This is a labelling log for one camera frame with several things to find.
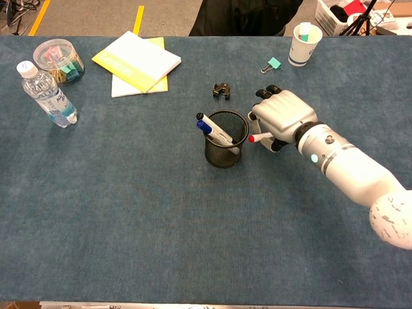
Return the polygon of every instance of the white cup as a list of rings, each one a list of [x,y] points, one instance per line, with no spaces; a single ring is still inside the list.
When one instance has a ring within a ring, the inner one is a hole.
[[[311,24],[308,42],[304,42],[299,38],[299,26],[294,29],[294,38],[289,51],[289,63],[293,66],[304,66],[323,37],[322,30]]]

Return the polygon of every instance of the yellow notebook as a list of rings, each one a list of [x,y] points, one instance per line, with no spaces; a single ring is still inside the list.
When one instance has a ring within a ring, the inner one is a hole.
[[[122,80],[147,93],[181,58],[128,31],[92,58]]]
[[[161,49],[165,49],[165,39],[163,37],[153,37],[147,40],[150,43],[159,46]],[[168,90],[169,88],[167,85],[167,76],[165,76],[160,80],[160,82],[155,84],[147,93],[166,92]],[[126,95],[139,95],[142,93],[143,92],[141,92],[139,89],[133,87],[132,85],[128,84],[127,82],[113,74],[113,79],[111,80],[112,98],[124,97]]]

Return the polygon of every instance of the robotic arm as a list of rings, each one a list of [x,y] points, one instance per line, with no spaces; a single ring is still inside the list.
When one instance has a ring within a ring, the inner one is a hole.
[[[295,144],[347,197],[370,208],[370,223],[380,239],[412,249],[412,191],[407,191],[385,167],[318,122],[314,109],[292,92],[271,85],[256,95],[263,101],[248,114],[252,129],[260,134],[262,125],[272,135],[261,135],[261,144],[272,152]]]

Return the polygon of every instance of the water bottle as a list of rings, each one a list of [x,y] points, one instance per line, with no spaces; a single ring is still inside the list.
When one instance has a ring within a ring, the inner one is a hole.
[[[31,96],[49,118],[60,127],[77,122],[77,110],[46,71],[38,70],[30,61],[22,61],[17,71],[23,78],[24,91]]]

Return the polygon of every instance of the blue marker cap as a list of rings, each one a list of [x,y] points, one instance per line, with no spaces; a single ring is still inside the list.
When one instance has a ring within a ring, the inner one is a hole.
[[[212,128],[209,127],[203,120],[199,120],[196,124],[199,129],[201,129],[205,134],[212,132]]]

